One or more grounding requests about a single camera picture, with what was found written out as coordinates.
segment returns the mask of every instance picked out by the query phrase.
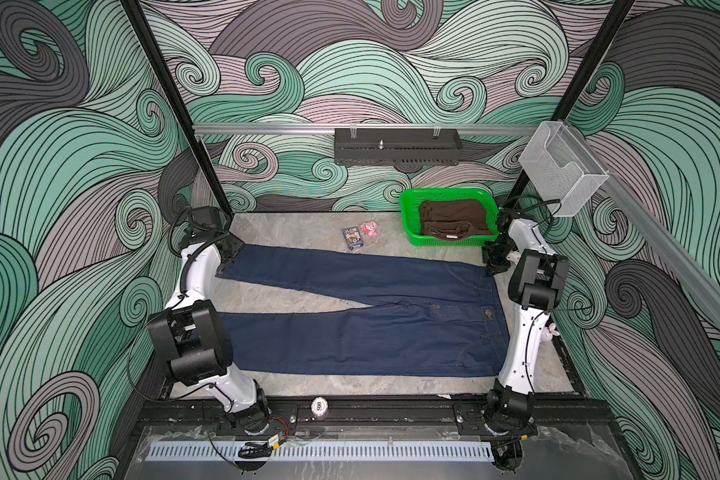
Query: brown folded clothing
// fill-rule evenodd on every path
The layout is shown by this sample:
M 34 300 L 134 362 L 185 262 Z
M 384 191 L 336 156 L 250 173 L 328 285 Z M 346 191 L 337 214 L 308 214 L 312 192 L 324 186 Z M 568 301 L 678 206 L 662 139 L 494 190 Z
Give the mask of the brown folded clothing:
M 422 235 L 458 241 L 472 235 L 493 235 L 485 207 L 478 200 L 426 200 L 418 207 Z

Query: patterned wall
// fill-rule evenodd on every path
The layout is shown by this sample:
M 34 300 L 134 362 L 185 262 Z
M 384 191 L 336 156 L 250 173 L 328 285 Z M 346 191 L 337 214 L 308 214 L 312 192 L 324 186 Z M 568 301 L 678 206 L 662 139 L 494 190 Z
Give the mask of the patterned wall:
M 185 141 L 118 0 L 0 0 L 0 480 L 111 478 Z M 152 351 L 136 341 L 132 371 Z
M 628 19 L 572 121 L 720 287 L 720 2 Z M 720 331 L 599 192 L 550 237 L 574 260 L 555 318 L 647 478 L 720 478 Z
M 643 0 L 634 14 L 673 3 Z M 291 123 L 549 120 L 610 4 L 143 0 L 195 122 Z M 403 174 L 334 165 L 331 137 L 205 138 L 240 211 L 398 210 L 411 187 L 506 195 L 527 139 L 465 140 L 459 166 Z

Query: pink plush toy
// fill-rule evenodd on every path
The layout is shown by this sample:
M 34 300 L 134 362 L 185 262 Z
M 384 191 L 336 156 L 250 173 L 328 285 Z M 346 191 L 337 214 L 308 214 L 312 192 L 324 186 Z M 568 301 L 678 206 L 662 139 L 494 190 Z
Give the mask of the pink plush toy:
M 362 228 L 362 231 L 365 232 L 368 236 L 376 236 L 378 235 L 378 232 L 376 229 L 378 228 L 378 224 L 376 222 L 365 222 L 363 225 L 360 226 Z

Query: green basket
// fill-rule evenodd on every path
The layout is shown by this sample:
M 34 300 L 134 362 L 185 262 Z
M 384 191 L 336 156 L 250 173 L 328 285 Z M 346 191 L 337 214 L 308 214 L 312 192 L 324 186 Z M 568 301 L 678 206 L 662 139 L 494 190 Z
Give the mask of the green basket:
M 488 213 L 485 221 L 490 231 L 496 232 L 496 216 L 499 208 L 496 206 L 494 198 L 490 193 L 479 188 L 413 188 L 404 190 L 400 194 L 400 211 L 403 214 L 403 228 L 408 234 L 408 240 L 416 246 L 436 246 L 436 245 L 462 245 L 462 246 L 481 246 L 485 242 L 492 242 L 499 236 L 498 232 L 494 235 L 473 235 L 463 240 L 449 242 L 440 240 L 433 236 L 420 235 L 422 231 L 421 217 L 418 215 L 418 206 L 425 200 L 445 201 L 445 200 L 466 200 L 475 199 L 485 207 Z

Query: jeans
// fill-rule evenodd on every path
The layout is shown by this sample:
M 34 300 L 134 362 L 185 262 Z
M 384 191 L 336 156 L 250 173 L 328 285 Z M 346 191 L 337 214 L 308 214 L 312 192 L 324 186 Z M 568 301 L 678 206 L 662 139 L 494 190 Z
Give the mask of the jeans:
M 507 354 L 507 323 L 485 267 L 247 245 L 217 276 L 370 305 L 325 313 L 221 312 L 243 370 L 495 376 Z

